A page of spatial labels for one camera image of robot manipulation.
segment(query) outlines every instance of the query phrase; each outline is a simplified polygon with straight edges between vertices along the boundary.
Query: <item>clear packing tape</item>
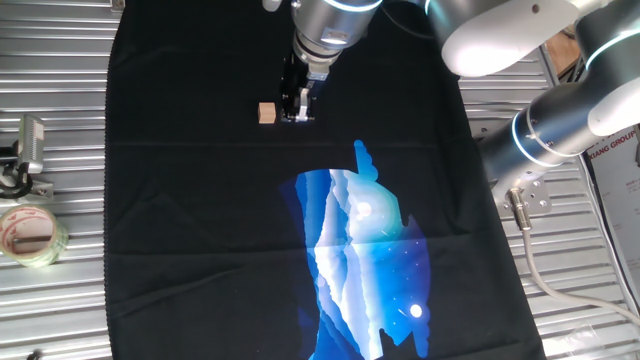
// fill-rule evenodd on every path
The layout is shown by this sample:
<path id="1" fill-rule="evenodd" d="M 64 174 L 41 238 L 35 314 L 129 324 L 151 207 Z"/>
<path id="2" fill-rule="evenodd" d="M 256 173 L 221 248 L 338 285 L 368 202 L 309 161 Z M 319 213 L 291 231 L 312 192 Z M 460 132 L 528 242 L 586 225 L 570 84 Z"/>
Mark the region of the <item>clear packing tape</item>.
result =
<path id="1" fill-rule="evenodd" d="M 601 339 L 593 327 L 582 323 L 578 325 L 570 334 L 545 343 L 545 350 L 553 353 L 564 353 L 566 360 L 640 360 L 640 352 L 627 352 L 624 346 L 620 348 L 607 349 L 604 340 Z"/>
<path id="2" fill-rule="evenodd" d="M 67 229 L 43 207 L 16 206 L 0 218 L 0 251 L 26 267 L 55 262 L 68 242 Z"/>

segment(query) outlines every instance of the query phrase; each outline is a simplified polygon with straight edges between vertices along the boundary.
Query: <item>aluminum surface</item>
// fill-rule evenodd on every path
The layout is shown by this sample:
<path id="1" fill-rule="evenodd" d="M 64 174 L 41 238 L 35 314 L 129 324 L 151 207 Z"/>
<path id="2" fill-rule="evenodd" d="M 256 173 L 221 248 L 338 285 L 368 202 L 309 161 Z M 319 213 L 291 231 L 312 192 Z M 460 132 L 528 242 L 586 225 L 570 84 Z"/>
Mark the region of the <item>aluminum surface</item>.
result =
<path id="1" fill-rule="evenodd" d="M 44 360 L 110 359 L 102 268 L 104 92 L 118 20 L 109 0 L 0 3 L 0 145 L 15 141 L 22 113 L 45 120 L 45 168 L 36 179 L 55 183 L 55 201 L 46 206 L 70 232 L 69 250 L 44 269 L 0 255 L 0 360 L 24 360 L 34 349 L 44 351 Z M 496 75 L 461 79 L 474 133 L 492 131 L 551 86 L 538 56 Z M 532 219 L 539 267 L 558 289 L 624 302 L 585 179 L 579 163 L 547 176 L 554 210 Z M 8 207 L 0 204 L 0 213 Z M 622 354 L 640 350 L 637 329 L 606 310 L 540 293 L 527 277 L 513 219 L 503 224 L 549 358 L 566 357 L 558 340 L 587 322 L 606 346 L 584 359 L 635 359 Z"/>

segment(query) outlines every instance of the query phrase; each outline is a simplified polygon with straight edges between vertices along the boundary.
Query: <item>small wooden block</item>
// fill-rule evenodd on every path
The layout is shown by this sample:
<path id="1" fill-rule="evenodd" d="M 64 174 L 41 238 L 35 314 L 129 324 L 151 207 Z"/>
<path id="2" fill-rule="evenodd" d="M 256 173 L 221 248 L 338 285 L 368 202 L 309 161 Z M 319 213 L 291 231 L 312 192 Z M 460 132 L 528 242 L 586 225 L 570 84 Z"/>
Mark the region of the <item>small wooden block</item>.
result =
<path id="1" fill-rule="evenodd" d="M 275 124 L 276 122 L 276 104 L 260 103 L 258 105 L 258 119 L 260 124 Z"/>

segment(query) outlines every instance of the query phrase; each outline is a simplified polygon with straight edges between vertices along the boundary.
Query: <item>tape roll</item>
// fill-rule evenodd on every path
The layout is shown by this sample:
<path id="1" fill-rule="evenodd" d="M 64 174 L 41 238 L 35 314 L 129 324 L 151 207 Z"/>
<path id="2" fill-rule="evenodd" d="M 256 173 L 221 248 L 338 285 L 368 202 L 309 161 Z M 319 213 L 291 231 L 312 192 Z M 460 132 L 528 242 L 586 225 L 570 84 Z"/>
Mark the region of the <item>tape roll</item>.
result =
<path id="1" fill-rule="evenodd" d="M 16 206 L 0 218 L 0 251 L 24 266 L 55 262 L 68 242 L 67 229 L 43 207 Z"/>

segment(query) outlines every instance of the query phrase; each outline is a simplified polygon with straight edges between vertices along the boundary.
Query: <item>cable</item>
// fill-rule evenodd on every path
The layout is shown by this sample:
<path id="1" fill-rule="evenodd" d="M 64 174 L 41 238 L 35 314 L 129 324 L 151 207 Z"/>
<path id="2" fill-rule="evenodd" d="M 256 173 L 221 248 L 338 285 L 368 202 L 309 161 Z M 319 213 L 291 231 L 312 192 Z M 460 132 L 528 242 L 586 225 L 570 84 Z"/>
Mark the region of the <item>cable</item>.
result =
<path id="1" fill-rule="evenodd" d="M 569 39 L 572 39 L 572 40 L 576 39 L 576 34 L 573 31 L 571 31 L 569 28 L 562 29 L 562 33 Z"/>
<path id="2" fill-rule="evenodd" d="M 420 39 L 425 39 L 425 40 L 431 40 L 433 39 L 433 36 L 431 35 L 427 35 L 427 34 L 423 34 L 423 33 L 419 33 L 417 31 L 413 31 L 411 29 L 409 29 L 408 27 L 402 25 L 401 23 L 399 23 L 396 19 L 393 18 L 393 16 L 391 16 L 391 14 L 389 14 L 389 12 L 386 9 L 386 4 L 387 2 L 382 3 L 382 5 L 380 6 L 380 8 L 382 9 L 382 12 L 387 15 L 387 17 L 389 18 L 389 20 L 391 20 L 392 23 L 394 23 L 397 27 L 399 27 L 400 29 L 402 29 L 403 31 L 417 37 Z"/>
<path id="3" fill-rule="evenodd" d="M 584 65 L 584 61 L 582 61 L 582 56 L 578 56 L 578 61 L 576 61 L 575 66 L 573 67 L 573 71 L 571 72 L 571 77 L 567 82 L 576 82 L 578 79 L 578 72 L 580 68 Z"/>
<path id="4" fill-rule="evenodd" d="M 560 291 L 557 291 L 557 290 L 551 288 L 549 285 L 547 285 L 547 283 L 544 281 L 544 279 L 542 279 L 542 276 L 540 276 L 540 273 L 538 272 L 538 269 L 536 268 L 536 263 L 535 263 L 535 261 L 533 259 L 533 248 L 531 246 L 531 230 L 524 230 L 523 229 L 521 231 L 522 231 L 522 237 L 524 239 L 524 252 L 525 252 L 525 254 L 527 256 L 527 265 L 529 265 L 529 270 L 531 271 L 531 276 L 533 277 L 533 280 L 536 282 L 536 284 L 538 284 L 540 289 L 542 289 L 544 292 L 546 292 L 547 294 L 553 296 L 554 298 L 556 298 L 558 300 L 574 302 L 574 303 L 579 303 L 579 304 L 583 304 L 583 305 L 598 306 L 598 307 L 602 307 L 602 308 L 605 308 L 605 309 L 613 310 L 613 311 L 617 312 L 618 314 L 628 318 L 634 324 L 640 326 L 640 318 L 639 317 L 637 317 L 631 311 L 629 311 L 627 309 L 624 309 L 624 308 L 622 308 L 622 307 L 620 307 L 618 305 L 615 305 L 615 304 L 610 303 L 610 302 L 605 301 L 605 300 L 594 299 L 594 298 L 590 298 L 590 297 L 586 297 L 586 296 L 576 296 L 576 295 L 569 295 L 569 294 L 561 293 Z"/>

